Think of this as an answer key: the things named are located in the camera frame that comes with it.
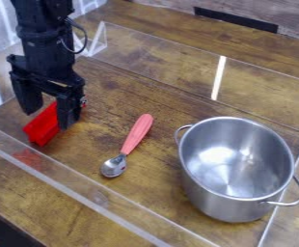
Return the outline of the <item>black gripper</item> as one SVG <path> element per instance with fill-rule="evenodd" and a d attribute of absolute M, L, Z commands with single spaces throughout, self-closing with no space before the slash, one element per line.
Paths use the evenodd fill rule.
<path fill-rule="evenodd" d="M 19 106 L 27 115 L 43 107 L 43 95 L 56 96 L 61 91 L 81 88 L 84 79 L 73 70 L 75 55 L 71 27 L 45 31 L 17 28 L 23 54 L 11 54 L 7 61 Z M 56 96 L 57 125 L 65 130 L 73 125 L 85 104 L 83 92 Z"/>

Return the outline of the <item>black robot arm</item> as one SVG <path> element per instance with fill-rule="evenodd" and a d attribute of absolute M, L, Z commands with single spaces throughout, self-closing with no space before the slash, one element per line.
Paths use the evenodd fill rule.
<path fill-rule="evenodd" d="M 56 120 L 61 129 L 73 125 L 85 100 L 84 78 L 75 72 L 69 15 L 72 0 L 11 0 L 17 16 L 17 36 L 23 53 L 9 55 L 11 81 L 19 105 L 25 114 L 44 104 L 43 95 L 56 98 Z"/>

